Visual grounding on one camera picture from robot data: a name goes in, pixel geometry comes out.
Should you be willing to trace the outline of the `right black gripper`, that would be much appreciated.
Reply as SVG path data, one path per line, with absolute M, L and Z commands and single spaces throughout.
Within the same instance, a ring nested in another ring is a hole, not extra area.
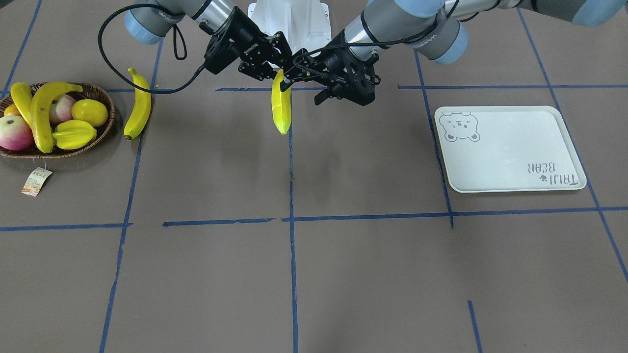
M 239 7 L 213 33 L 204 55 L 204 69 L 217 75 L 240 59 L 238 71 L 259 81 L 274 79 L 292 60 L 292 49 L 282 31 L 264 34 Z

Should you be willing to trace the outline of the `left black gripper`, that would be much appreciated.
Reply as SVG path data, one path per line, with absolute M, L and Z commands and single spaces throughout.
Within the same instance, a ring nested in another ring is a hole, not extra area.
M 292 56 L 292 67 L 296 69 L 281 69 L 280 92 L 286 92 L 297 83 L 311 83 L 325 86 L 314 97 L 315 105 L 336 98 L 366 106 L 374 102 L 375 87 L 381 82 L 380 76 L 374 70 L 374 64 L 378 61 L 379 54 L 376 50 L 371 51 L 363 61 L 349 47 L 321 48 L 314 51 L 303 48 Z

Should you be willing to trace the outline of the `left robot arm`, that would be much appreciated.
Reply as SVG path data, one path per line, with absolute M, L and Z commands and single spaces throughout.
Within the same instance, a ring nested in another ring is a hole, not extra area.
M 375 99 L 381 79 L 374 65 L 389 47 L 402 44 L 431 62 L 448 65 L 462 56 L 469 34 L 464 28 L 478 13 L 519 8 L 578 26 L 599 26 L 626 4 L 624 0 L 370 0 L 366 8 L 327 45 L 295 53 L 282 66 L 281 92 L 297 82 L 324 89 L 316 105 L 347 99 L 364 106 Z

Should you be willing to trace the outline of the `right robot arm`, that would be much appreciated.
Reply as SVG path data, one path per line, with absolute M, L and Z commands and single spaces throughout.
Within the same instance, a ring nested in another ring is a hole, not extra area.
M 282 32 L 273 35 L 260 27 L 231 0 L 138 0 L 126 11 L 124 24 L 130 36 L 153 45 L 184 18 L 191 18 L 210 35 L 204 68 L 217 75 L 240 59 L 238 71 L 258 79 L 275 78 L 273 66 L 283 67 L 292 50 Z

